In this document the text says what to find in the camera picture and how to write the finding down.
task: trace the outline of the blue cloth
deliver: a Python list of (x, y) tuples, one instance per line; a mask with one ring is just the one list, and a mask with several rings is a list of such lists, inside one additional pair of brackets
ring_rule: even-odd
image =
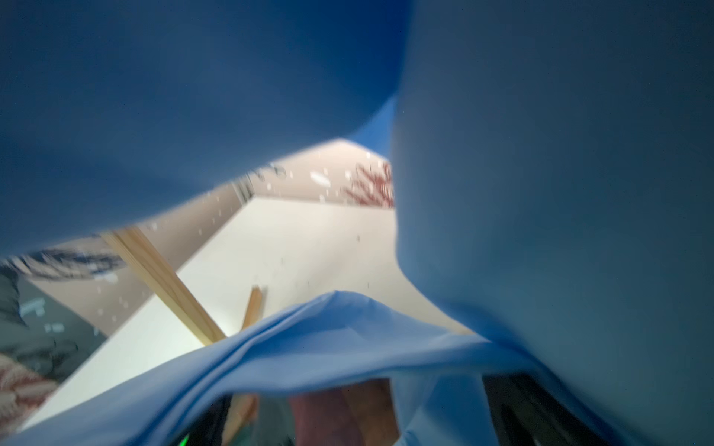
[(396, 95), (417, 288), (630, 431), (714, 438), (709, 1), (11, 5), (0, 256), (359, 139)]
[(620, 444), (527, 355), (334, 292), (160, 365), (3, 445), (164, 446), (226, 394), (293, 395), (388, 377), (397, 445), (497, 446), (481, 375), (516, 371), (533, 373), (586, 425)]
[(396, 97), (390, 98), (365, 125), (349, 135), (348, 139), (389, 158), (396, 107)]
[(177, 206), (359, 130), (408, 0), (0, 6), (0, 258)]

